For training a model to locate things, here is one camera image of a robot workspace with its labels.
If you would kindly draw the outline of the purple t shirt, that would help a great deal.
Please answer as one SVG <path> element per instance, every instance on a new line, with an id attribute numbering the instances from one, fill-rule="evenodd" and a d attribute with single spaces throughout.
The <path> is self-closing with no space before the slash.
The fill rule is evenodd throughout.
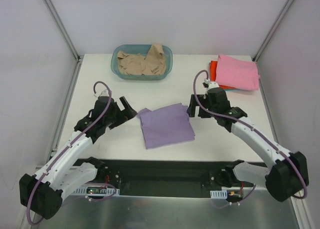
<path id="1" fill-rule="evenodd" d="M 195 140 L 188 107 L 176 103 L 156 110 L 147 108 L 138 112 L 146 149 L 155 149 Z"/>

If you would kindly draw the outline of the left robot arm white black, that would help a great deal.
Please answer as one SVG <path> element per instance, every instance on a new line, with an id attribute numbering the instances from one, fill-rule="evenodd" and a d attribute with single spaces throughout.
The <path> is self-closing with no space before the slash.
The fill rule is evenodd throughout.
<path id="1" fill-rule="evenodd" d="M 67 143 L 34 175 L 24 174 L 19 180 L 20 203 L 44 219 L 52 218 L 63 201 L 87 182 L 107 181 L 107 169 L 101 160 L 89 157 L 70 172 L 80 155 L 91 148 L 106 129 L 112 130 L 133 119 L 137 112 L 125 97 L 124 109 L 108 96 L 99 96 L 93 109 L 79 120 Z"/>

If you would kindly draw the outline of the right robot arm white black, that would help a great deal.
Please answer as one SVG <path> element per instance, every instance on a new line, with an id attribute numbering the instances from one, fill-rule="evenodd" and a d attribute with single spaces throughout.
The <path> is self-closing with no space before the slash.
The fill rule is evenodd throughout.
<path id="1" fill-rule="evenodd" d="M 307 196 L 309 175 L 307 159 L 301 152 L 291 152 L 260 132 L 239 107 L 232 107 L 224 89 L 208 89 L 205 94 L 192 94 L 187 109 L 189 117 L 214 118 L 217 124 L 245 142 L 264 162 L 264 166 L 236 160 L 222 169 L 215 180 L 224 187 L 248 182 L 264 187 L 279 202 Z"/>

